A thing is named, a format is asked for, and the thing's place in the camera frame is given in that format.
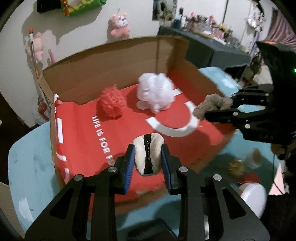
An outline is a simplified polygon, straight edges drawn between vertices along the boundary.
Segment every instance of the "white round object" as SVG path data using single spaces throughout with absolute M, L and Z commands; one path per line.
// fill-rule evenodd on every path
M 266 205 L 266 191 L 259 183 L 245 183 L 240 186 L 241 198 L 258 218 L 261 218 Z
M 137 102 L 136 106 L 140 110 L 147 110 L 150 108 L 149 103 L 147 101 L 141 101 L 141 100 Z

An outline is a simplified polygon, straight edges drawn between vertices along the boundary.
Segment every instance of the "black strap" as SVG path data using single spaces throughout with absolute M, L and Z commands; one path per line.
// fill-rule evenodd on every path
M 144 135 L 144 145 L 146 151 L 145 169 L 144 174 L 152 174 L 152 162 L 150 157 L 150 144 L 151 144 L 151 134 Z

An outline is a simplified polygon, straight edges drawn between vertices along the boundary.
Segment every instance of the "white wall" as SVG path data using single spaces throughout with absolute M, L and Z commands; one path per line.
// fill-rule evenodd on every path
M 167 0 L 167 8 L 168 10 L 172 10 L 173 9 L 173 0 Z
M 184 8 L 184 15 L 190 16 L 192 12 L 198 15 L 214 16 L 216 22 L 221 23 L 225 11 L 226 0 L 178 0 L 177 11 Z
M 277 9 L 271 0 L 261 0 L 261 6 L 264 9 L 265 21 L 263 31 L 260 33 L 260 40 L 265 39 L 269 32 L 271 24 L 272 8 Z M 229 0 L 225 24 L 231 26 L 234 36 L 241 40 L 241 44 L 248 48 L 253 40 L 254 31 L 247 27 L 246 19 L 253 15 L 254 9 L 250 0 Z
M 159 28 L 159 23 L 151 20 L 153 0 L 108 0 L 101 11 L 96 9 L 72 18 L 63 16 L 60 9 L 39 14 L 35 2 L 25 0 L 0 32 L 0 92 L 30 127 L 38 115 L 38 96 L 24 48 L 29 28 L 42 33 L 43 69 L 48 66 L 48 49 L 58 61 L 107 42 L 108 20 L 119 7 L 120 12 L 127 12 L 131 37 L 156 35 Z
M 278 7 L 270 0 L 261 0 L 261 6 L 264 9 L 266 21 L 263 24 L 263 31 L 260 33 L 260 40 L 264 40 L 269 32 L 272 17 L 272 8 L 278 9 Z

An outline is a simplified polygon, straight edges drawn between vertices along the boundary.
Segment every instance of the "light blue table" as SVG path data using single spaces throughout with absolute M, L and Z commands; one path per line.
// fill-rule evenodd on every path
M 217 88 L 230 97 L 237 92 L 239 85 L 217 67 L 208 67 L 200 71 L 209 77 Z M 258 110 L 257 106 L 241 106 L 241 111 Z M 230 161 L 244 159 L 253 148 L 258 148 L 265 163 L 256 172 L 261 184 L 269 190 L 272 184 L 273 154 L 270 144 L 243 140 L 236 131 L 229 144 L 203 170 L 205 174 L 222 173 Z M 9 151 L 8 175 L 13 204 L 21 226 L 26 231 L 41 211 L 59 192 L 54 167 L 52 165 L 49 123 L 45 123 L 17 141 Z M 150 205 L 116 217 L 118 240 L 125 240 L 128 230 L 136 223 L 164 219 L 178 234 L 180 216 L 180 196 L 165 196 Z

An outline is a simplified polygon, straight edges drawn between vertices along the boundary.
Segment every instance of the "gray plush toy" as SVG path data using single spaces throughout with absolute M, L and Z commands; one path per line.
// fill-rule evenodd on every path
M 207 95 L 205 101 L 195 107 L 193 115 L 203 121 L 205 119 L 205 113 L 209 110 L 226 110 L 230 109 L 232 105 L 232 99 L 221 97 L 217 94 Z

